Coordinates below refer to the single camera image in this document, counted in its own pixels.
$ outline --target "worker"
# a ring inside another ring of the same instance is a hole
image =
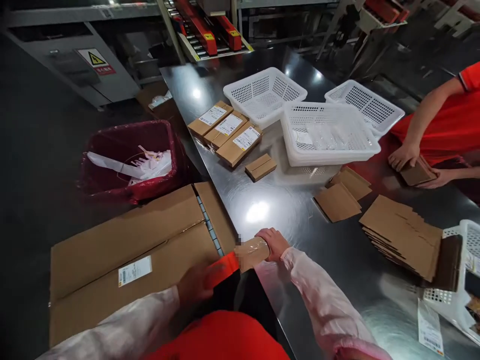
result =
[[[480,203],[480,167],[463,155],[480,149],[480,62],[467,67],[431,91],[413,115],[399,121],[391,132],[402,145],[389,157],[400,171],[414,166],[421,154],[437,178],[418,185],[434,189],[455,183],[472,201]]]
[[[316,341],[328,359],[392,360],[376,345],[360,314],[323,268],[290,247],[274,228],[264,228],[256,236],[270,248],[267,261],[281,263],[289,271],[305,302]],[[219,271],[215,266],[192,267],[177,285],[134,301],[40,359],[288,360],[282,346],[260,323],[242,312],[214,311],[191,323],[175,339],[169,337],[174,313],[213,295],[204,280],[215,271]]]

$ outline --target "white plastic basket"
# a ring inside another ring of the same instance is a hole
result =
[[[292,167],[366,161],[380,152],[362,114],[352,105],[287,102],[281,127]]]
[[[355,80],[347,80],[330,90],[325,94],[325,99],[327,103],[351,104],[359,109],[377,139],[388,133],[405,116],[405,111],[401,108]]]
[[[480,225],[470,220],[462,220],[459,226],[443,230],[444,238],[451,235],[461,235],[463,238],[457,291],[425,289],[423,301],[480,346],[480,335],[470,329],[475,320],[465,309],[465,305],[470,301],[470,296],[465,290],[467,259],[469,253],[480,256]]]
[[[280,119],[285,102],[307,97],[307,90],[275,67],[233,82],[223,93],[235,110],[262,130]]]

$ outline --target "dark floor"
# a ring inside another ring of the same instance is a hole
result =
[[[128,209],[76,189],[88,138],[147,115],[135,100],[98,112],[2,35],[0,54],[0,357],[31,360],[48,349],[50,247]]]

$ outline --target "red trash bin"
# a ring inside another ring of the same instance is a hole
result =
[[[97,166],[87,157],[87,152],[93,152],[130,164],[144,157],[139,145],[153,152],[170,150],[171,171],[128,186],[129,176]],[[189,179],[185,150],[172,126],[165,120],[152,120],[110,127],[93,135],[83,153],[77,186],[92,200],[138,204],[140,200],[171,193],[188,184]]]

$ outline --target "hand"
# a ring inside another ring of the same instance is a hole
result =
[[[436,179],[421,183],[416,186],[417,188],[435,189],[442,187],[443,185],[448,184],[457,178],[457,171],[455,169],[432,168],[431,171],[437,176]]]
[[[290,245],[280,231],[271,228],[263,228],[255,236],[261,237],[270,248],[270,256],[267,261],[280,261],[280,257]]]
[[[388,157],[388,163],[398,172],[402,170],[406,163],[414,167],[420,156],[420,147],[415,144],[403,143],[397,150]]]
[[[211,273],[221,271],[223,267],[222,264],[209,267],[209,264],[205,262],[188,269],[177,284],[180,307],[211,298],[214,291],[205,287],[205,278]]]

